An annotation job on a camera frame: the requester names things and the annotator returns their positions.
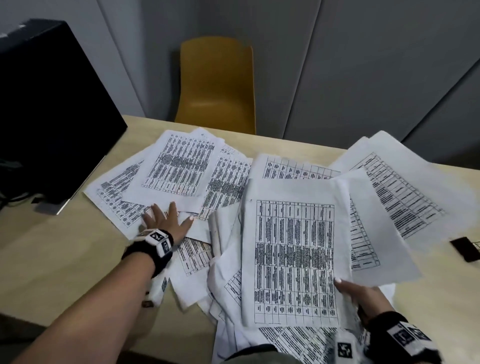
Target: left hand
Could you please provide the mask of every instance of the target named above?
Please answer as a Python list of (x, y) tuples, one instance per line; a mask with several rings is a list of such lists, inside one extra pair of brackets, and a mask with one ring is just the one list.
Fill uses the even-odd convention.
[(180, 225), (177, 217), (177, 206), (175, 202), (170, 202), (168, 207), (168, 218), (165, 218), (162, 210), (154, 204), (152, 205), (152, 212), (154, 217), (145, 213), (142, 215), (147, 229), (161, 229), (168, 231), (173, 238), (173, 244), (180, 244), (188, 230), (193, 224), (193, 215), (186, 218)]

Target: computer monitor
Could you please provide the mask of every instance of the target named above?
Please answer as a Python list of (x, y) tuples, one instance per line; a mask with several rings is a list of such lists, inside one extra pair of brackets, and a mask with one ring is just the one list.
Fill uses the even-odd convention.
[(64, 21), (0, 36), (0, 192), (70, 199), (127, 129)]

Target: wrist strap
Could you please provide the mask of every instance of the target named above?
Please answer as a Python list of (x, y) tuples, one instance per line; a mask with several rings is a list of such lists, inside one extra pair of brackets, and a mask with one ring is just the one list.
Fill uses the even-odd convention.
[(133, 242), (130, 246), (128, 246), (127, 249), (125, 249), (125, 252), (123, 253), (121, 258), (123, 260), (130, 254), (136, 252), (148, 254), (150, 258), (152, 258), (155, 264), (155, 271), (153, 272), (152, 278), (159, 275), (160, 272), (165, 269), (173, 255), (173, 252), (170, 250), (163, 257), (160, 258), (156, 250), (156, 246), (147, 243), (145, 240), (141, 240)]
[(442, 362), (433, 341), (398, 312), (378, 315), (370, 320), (367, 329), (370, 345), (366, 355), (375, 363)]

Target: light wood table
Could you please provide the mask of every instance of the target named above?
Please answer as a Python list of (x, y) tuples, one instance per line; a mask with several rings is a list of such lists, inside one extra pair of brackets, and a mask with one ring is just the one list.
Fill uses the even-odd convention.
[[(124, 118), (127, 132), (89, 181), (152, 144), (164, 130), (195, 128)], [(343, 153), (325, 146), (210, 131), (248, 157), (264, 152), (328, 165)], [(440, 168), (478, 192), (480, 171)], [(480, 225), (467, 236), (480, 240)], [(5, 208), (0, 212), (0, 313), (48, 326), (118, 263), (126, 242), (83, 193), (58, 216), (35, 213), (29, 203)], [(437, 342), (448, 363), (480, 363), (480, 266), (465, 263), (447, 242), (414, 258), (424, 277), (399, 284), (395, 306)], [(134, 351), (181, 364), (210, 363), (214, 325), (196, 305), (182, 313), (171, 287), (156, 318), (150, 320), (151, 331), (135, 344)]]

